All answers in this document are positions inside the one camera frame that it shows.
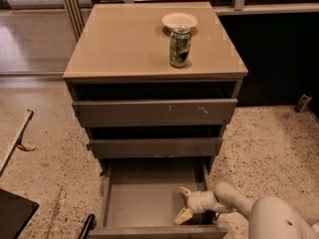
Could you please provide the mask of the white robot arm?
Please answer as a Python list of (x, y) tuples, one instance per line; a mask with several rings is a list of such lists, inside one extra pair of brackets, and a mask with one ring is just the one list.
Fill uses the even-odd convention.
[(291, 205), (278, 197), (263, 196), (253, 201), (227, 182), (218, 182), (206, 191), (191, 191), (183, 186), (179, 190), (185, 207), (175, 217), (176, 225), (207, 211), (238, 212), (249, 222), (249, 239), (319, 239), (318, 224), (310, 226)]

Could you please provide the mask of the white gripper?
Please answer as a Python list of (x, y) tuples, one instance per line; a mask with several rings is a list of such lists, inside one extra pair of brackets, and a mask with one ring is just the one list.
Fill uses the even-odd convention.
[(179, 193), (187, 198), (188, 208), (183, 208), (175, 217), (174, 223), (180, 225), (193, 217), (194, 214), (202, 214), (206, 211), (217, 210), (217, 200), (212, 190), (191, 192), (188, 188), (181, 186)]

